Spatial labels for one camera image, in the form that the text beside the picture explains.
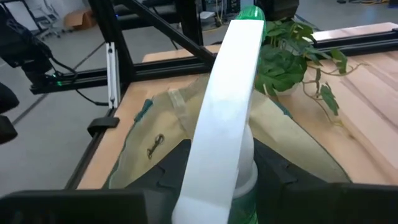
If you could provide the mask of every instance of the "green spray bottle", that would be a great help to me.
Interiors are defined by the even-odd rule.
[[[257,6],[249,6],[243,9],[236,19],[240,20],[262,20],[264,21],[264,30],[262,33],[262,41],[266,38],[266,18],[262,9]],[[254,151],[253,136],[250,131],[250,127],[247,126],[244,133],[243,147],[248,147],[248,151]],[[253,168],[252,177],[255,176],[255,180],[251,181],[249,185],[252,185],[251,190],[245,192],[243,195],[234,194],[234,199],[232,201],[231,210],[229,213],[228,224],[257,224],[257,213],[256,213],[256,181],[257,181],[257,167]]]

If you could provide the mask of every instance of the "cardboard box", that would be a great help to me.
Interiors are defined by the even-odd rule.
[[[93,17],[93,11],[91,9],[82,9],[71,12],[63,19],[65,27],[73,27],[76,30],[89,29],[97,24]]]

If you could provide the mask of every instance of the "metal bracket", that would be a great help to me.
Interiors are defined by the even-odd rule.
[[[119,118],[113,117],[96,118],[88,126],[87,131],[90,136],[93,137],[95,133],[100,131],[107,130],[108,128],[116,128],[119,124],[119,121]]]
[[[109,108],[117,108],[121,101],[118,53],[114,42],[106,44],[106,71],[108,76]]]

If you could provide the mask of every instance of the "green leaf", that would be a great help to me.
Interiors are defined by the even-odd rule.
[[[323,66],[315,54],[307,53],[307,58],[309,58],[315,65]]]
[[[321,80],[321,69],[317,68],[317,75],[315,77],[315,81],[319,82]]]
[[[302,49],[299,47],[297,42],[294,39],[283,39],[283,41],[290,47],[292,47],[299,54],[302,52]]]
[[[285,30],[283,30],[283,29],[274,29],[272,31],[269,31],[267,33],[267,36],[268,37],[275,37],[275,36],[283,34],[284,32],[285,32]]]
[[[262,60],[272,61],[280,53],[281,49],[267,44],[261,48],[260,56]]]
[[[285,91],[303,80],[307,70],[305,58],[269,45],[263,46],[261,52],[256,89],[260,91],[260,86],[263,84],[268,94],[272,95],[273,90]]]
[[[331,57],[336,60],[336,66],[340,74],[347,73],[347,57],[338,49],[330,50]]]
[[[302,52],[304,52],[304,50],[307,47],[311,46],[311,43],[306,41],[305,39],[299,39],[299,40],[296,40],[296,41],[297,41],[297,45],[300,47]]]
[[[262,94],[266,94],[265,90],[264,90],[264,85],[263,82],[261,81],[260,78],[256,78],[256,80],[254,81],[254,88],[259,91]]]
[[[313,43],[317,42],[317,40],[313,37],[313,34],[302,34],[302,37],[310,39]]]
[[[275,24],[275,22],[268,22],[267,21],[267,32],[276,29],[277,25]]]
[[[329,109],[331,109],[333,114],[335,116],[337,116],[339,106],[335,100],[335,96],[331,92],[331,88],[330,88],[329,84],[326,83],[326,85],[322,85],[321,96],[322,96],[323,101],[326,103],[326,105],[328,105]]]
[[[267,89],[267,93],[268,93],[270,96],[276,96],[276,92],[275,92],[275,90],[274,90],[274,87],[272,87],[271,84],[266,84],[266,83],[265,83],[265,86],[266,86],[266,89]]]
[[[269,70],[266,73],[266,75],[269,76],[269,77],[275,77],[275,76],[278,76],[278,75],[283,74],[283,73],[285,73],[285,70],[283,68],[274,67],[271,70]]]
[[[307,47],[305,50],[307,50],[308,52],[311,52],[313,54],[321,55],[325,59],[331,59],[331,56],[329,56],[329,55],[325,54],[324,52],[321,52],[318,49],[315,49],[313,47]]]
[[[293,26],[295,25],[294,21],[287,21],[282,23],[282,25],[280,25],[281,28],[285,29],[286,31],[291,31],[293,29]]]
[[[270,85],[277,91],[286,91],[294,86],[290,74],[283,74],[281,77],[267,77],[264,76],[264,83]]]
[[[295,22],[301,29],[313,33],[313,27],[305,22]]]

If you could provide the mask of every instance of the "beige cloth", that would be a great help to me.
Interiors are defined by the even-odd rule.
[[[208,76],[153,98],[153,105],[127,135],[109,188],[123,188],[160,162],[184,139],[192,139]],[[253,136],[290,162],[327,182],[348,182],[337,162],[267,96],[254,91],[249,125]],[[157,136],[163,141],[149,158]]]

